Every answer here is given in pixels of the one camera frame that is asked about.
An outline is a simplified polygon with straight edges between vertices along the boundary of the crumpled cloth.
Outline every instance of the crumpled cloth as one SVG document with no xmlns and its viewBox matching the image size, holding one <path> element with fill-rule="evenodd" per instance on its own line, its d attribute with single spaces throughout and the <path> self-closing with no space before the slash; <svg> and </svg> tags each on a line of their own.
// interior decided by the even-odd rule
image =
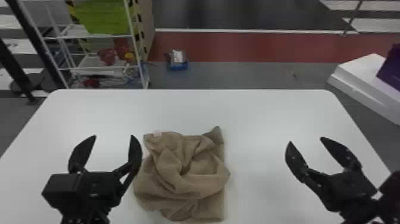
<svg viewBox="0 0 400 224">
<path fill-rule="evenodd" d="M 151 133 L 144 143 L 151 155 L 133 181 L 138 203 L 172 221 L 220 222 L 230 176 L 221 129 L 198 136 Z"/>
</svg>

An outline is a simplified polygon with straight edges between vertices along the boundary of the purple box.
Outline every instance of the purple box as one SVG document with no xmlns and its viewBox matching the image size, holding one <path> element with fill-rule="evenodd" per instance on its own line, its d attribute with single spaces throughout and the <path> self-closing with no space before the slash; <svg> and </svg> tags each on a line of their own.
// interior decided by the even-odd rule
<svg viewBox="0 0 400 224">
<path fill-rule="evenodd" d="M 400 91 L 400 44 L 393 44 L 377 77 Z"/>
</svg>

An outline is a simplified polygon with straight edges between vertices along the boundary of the red floor stripe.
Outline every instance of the red floor stripe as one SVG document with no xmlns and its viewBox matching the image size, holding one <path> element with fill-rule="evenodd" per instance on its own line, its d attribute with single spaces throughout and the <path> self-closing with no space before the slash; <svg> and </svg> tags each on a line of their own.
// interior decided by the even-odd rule
<svg viewBox="0 0 400 224">
<path fill-rule="evenodd" d="M 399 42 L 399 34 L 157 33 L 149 61 L 184 49 L 190 61 L 341 63 L 371 53 L 386 56 Z"/>
</svg>

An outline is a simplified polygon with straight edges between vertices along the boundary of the white table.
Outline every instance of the white table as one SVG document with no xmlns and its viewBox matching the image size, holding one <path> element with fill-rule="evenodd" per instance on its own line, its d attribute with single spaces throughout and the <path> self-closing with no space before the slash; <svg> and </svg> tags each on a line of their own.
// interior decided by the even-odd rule
<svg viewBox="0 0 400 224">
<path fill-rule="evenodd" d="M 53 173 L 67 171 L 72 149 L 96 134 L 86 168 L 112 170 L 127 160 L 130 134 L 173 130 L 197 135 L 221 126 L 226 163 L 223 223 L 339 223 L 338 214 L 300 184 L 285 163 L 293 141 L 308 165 L 327 173 L 341 167 L 319 142 L 337 140 L 359 158 L 379 186 L 389 171 L 336 97 L 327 91 L 73 90 L 51 94 L 0 159 L 1 223 L 61 220 L 41 196 Z M 143 211 L 129 189 L 109 218 L 113 224 L 169 223 Z"/>
</svg>

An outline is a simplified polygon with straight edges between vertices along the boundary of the blue object on floor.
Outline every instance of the blue object on floor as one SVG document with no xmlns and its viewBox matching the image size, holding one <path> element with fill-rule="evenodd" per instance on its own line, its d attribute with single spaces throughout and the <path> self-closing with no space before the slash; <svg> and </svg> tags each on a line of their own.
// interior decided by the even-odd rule
<svg viewBox="0 0 400 224">
<path fill-rule="evenodd" d="M 181 70 L 185 70 L 185 69 L 187 69 L 189 67 L 189 62 L 187 61 L 187 62 L 185 62 L 185 63 L 182 63 L 182 64 L 180 64 L 180 65 L 175 65 L 175 66 L 170 66 L 170 68 L 171 68 L 171 70 L 174 70 L 174 71 L 181 71 Z"/>
</svg>

